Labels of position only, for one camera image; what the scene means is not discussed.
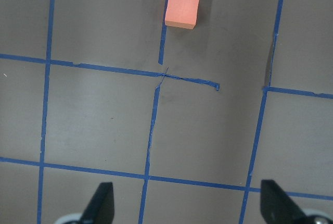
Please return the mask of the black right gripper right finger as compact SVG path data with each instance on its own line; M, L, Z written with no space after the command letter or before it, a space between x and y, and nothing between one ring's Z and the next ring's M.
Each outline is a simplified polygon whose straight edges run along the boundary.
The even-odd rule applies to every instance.
M274 180L262 180L260 212L266 223L301 223L307 219L301 208Z

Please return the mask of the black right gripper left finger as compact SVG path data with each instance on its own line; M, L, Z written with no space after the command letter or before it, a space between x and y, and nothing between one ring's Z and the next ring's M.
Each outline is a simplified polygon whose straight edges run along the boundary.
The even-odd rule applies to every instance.
M113 183L102 182L80 217L80 223L110 224L113 222L114 212Z

